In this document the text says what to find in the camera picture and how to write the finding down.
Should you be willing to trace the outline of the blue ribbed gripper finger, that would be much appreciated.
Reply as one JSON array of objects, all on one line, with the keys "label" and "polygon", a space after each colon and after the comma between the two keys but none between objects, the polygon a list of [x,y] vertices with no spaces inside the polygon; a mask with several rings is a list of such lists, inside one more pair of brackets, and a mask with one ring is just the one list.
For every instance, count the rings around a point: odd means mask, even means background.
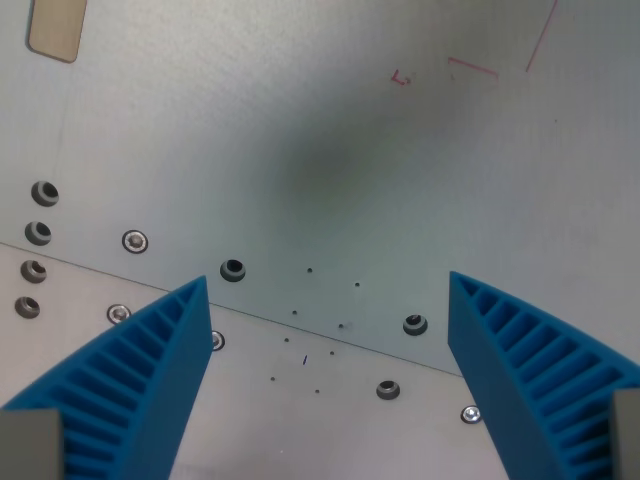
[{"label": "blue ribbed gripper finger", "polygon": [[639,366],[479,280],[449,276],[448,345],[511,479],[610,479],[609,411]]},{"label": "blue ribbed gripper finger", "polygon": [[208,363],[208,289],[198,277],[76,350],[4,407],[60,413],[68,479],[166,479]]}]

